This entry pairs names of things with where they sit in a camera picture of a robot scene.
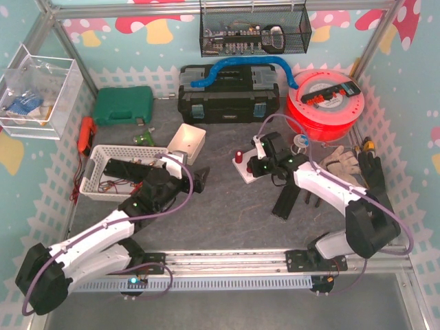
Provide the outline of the black rail plate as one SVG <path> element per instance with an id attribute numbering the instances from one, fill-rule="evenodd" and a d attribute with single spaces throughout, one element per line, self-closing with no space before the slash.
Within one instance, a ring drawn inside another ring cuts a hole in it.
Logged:
<path id="1" fill-rule="evenodd" d="M 296 185 L 285 186 L 272 209 L 272 214 L 284 221 L 288 220 L 299 193 L 300 188 Z"/>

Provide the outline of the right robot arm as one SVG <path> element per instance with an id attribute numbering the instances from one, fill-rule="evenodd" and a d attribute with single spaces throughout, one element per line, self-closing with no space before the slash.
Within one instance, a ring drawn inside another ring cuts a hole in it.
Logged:
<path id="1" fill-rule="evenodd" d="M 386 207 L 384 193 L 356 187 L 310 162 L 304 154 L 282 152 L 274 157 L 257 149 L 247 162 L 254 177 L 271 175 L 285 184 L 272 214 L 286 220 L 300 190 L 306 190 L 332 205 L 345 218 L 345 229 L 317 238 L 312 248 L 323 259 L 356 254 L 371 258 L 401 233 L 400 225 Z"/>

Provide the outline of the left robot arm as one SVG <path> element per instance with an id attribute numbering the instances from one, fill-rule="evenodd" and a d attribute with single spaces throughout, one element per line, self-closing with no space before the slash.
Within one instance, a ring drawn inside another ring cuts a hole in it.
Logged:
<path id="1" fill-rule="evenodd" d="M 15 278 L 24 295 L 21 313 L 48 314 L 83 283 L 144 267 L 144 250 L 132 235 L 177 212 L 172 204 L 179 193 L 201 193 L 210 168 L 180 171 L 176 177 L 164 167 L 149 167 L 140 186 L 102 221 L 63 242 L 32 246 Z"/>

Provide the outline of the white parts tray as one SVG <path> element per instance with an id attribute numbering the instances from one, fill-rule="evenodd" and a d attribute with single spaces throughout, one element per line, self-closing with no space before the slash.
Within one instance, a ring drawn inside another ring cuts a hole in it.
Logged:
<path id="1" fill-rule="evenodd" d="M 206 141 L 206 130 L 189 124 L 181 124 L 176 134 L 167 146 L 170 153 L 181 151 L 187 154 L 187 164 L 193 165 L 204 143 Z"/>

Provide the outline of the black toolbox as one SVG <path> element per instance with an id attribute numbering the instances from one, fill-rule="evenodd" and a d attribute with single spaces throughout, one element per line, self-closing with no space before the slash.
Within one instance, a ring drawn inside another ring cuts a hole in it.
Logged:
<path id="1" fill-rule="evenodd" d="M 191 87 L 204 79 L 211 65 L 181 68 L 177 110 L 186 124 L 263 122 L 280 107 L 273 65 L 224 67 L 208 87 Z"/>

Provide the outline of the white work glove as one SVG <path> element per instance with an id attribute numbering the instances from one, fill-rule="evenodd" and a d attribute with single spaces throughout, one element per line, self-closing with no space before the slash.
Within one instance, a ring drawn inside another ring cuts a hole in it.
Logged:
<path id="1" fill-rule="evenodd" d="M 353 151 L 345 151 L 342 145 L 339 145 L 332 154 L 321 160 L 319 165 L 334 175 L 361 173 L 358 159 L 353 154 Z"/>

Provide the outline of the red filament spool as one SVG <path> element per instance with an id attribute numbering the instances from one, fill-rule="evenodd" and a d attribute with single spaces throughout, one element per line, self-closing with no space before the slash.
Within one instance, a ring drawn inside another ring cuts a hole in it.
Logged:
<path id="1" fill-rule="evenodd" d="M 332 142 L 343 138 L 364 110 L 362 92 L 350 98 L 338 95 L 332 100 L 312 106 L 302 103 L 300 98 L 320 89 L 355 81 L 330 69 L 309 69 L 296 75 L 295 80 L 298 88 L 289 89 L 286 98 L 285 114 L 295 119 L 295 122 L 286 121 L 289 127 L 296 133 L 302 133 L 302 129 L 305 129 L 313 141 Z"/>

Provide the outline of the white plastic basket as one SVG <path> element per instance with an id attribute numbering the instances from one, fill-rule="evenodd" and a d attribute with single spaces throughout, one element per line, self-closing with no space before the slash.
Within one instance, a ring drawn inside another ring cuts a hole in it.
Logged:
<path id="1" fill-rule="evenodd" d="M 121 181 L 104 174 L 109 160 L 151 164 L 158 153 L 168 153 L 164 147 L 100 144 L 93 148 L 80 184 L 80 194 L 94 201 L 124 201 L 135 189 L 132 181 Z"/>

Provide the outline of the green tool case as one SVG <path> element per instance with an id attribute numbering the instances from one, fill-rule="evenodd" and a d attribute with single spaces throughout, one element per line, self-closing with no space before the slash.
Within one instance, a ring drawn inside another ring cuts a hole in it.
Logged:
<path id="1" fill-rule="evenodd" d="M 99 127 L 138 122 L 148 124 L 153 114 L 153 102 L 153 91 L 148 86 L 102 88 L 92 118 Z"/>

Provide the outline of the black work glove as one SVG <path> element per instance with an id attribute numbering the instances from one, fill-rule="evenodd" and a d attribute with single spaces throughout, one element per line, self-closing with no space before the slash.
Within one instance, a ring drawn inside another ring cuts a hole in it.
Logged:
<path id="1" fill-rule="evenodd" d="M 358 155 L 361 174 L 369 189 L 386 190 L 381 159 L 371 152 L 362 151 Z"/>

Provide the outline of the orange multimeter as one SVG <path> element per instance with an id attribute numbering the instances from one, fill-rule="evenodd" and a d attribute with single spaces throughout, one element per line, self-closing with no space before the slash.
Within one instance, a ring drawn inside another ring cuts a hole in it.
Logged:
<path id="1" fill-rule="evenodd" d="M 96 134 L 96 125 L 94 120 L 90 116 L 86 116 L 82 119 L 80 132 L 78 136 L 78 152 L 85 156 L 89 157 L 90 152 L 92 150 L 92 144 L 94 140 L 94 136 Z"/>

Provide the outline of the blue white glove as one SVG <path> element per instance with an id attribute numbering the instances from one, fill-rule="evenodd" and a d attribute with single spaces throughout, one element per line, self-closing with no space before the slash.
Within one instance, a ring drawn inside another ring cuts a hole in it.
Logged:
<path id="1" fill-rule="evenodd" d="M 26 91 L 17 96 L 6 108 L 6 111 L 18 116 L 36 117 L 41 114 L 40 107 L 42 104 L 43 99 L 39 94 Z"/>

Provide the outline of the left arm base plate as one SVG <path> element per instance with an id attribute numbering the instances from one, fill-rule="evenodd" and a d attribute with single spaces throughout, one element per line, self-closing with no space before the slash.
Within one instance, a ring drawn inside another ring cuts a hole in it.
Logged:
<path id="1" fill-rule="evenodd" d="M 135 274 L 143 276 L 149 274 L 164 274 L 166 254 L 163 252 L 142 252 L 131 258 L 129 264 L 118 272 L 111 272 L 110 275 Z"/>

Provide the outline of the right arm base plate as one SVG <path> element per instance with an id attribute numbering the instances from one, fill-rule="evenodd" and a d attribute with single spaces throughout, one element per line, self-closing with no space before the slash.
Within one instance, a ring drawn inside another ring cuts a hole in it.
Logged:
<path id="1" fill-rule="evenodd" d="M 340 272 L 347 271 L 345 256 L 325 259 L 316 250 L 288 250 L 285 252 L 288 272 Z"/>

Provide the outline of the clear acrylic wall box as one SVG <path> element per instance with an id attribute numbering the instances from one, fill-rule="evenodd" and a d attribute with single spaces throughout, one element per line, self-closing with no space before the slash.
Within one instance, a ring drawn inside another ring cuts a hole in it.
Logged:
<path id="1" fill-rule="evenodd" d="M 1 77 L 1 128 L 14 138 L 61 139 L 83 84 L 76 60 L 32 55 L 24 45 L 15 58 Z M 42 97 L 41 114 L 8 113 L 6 108 L 26 91 Z"/>

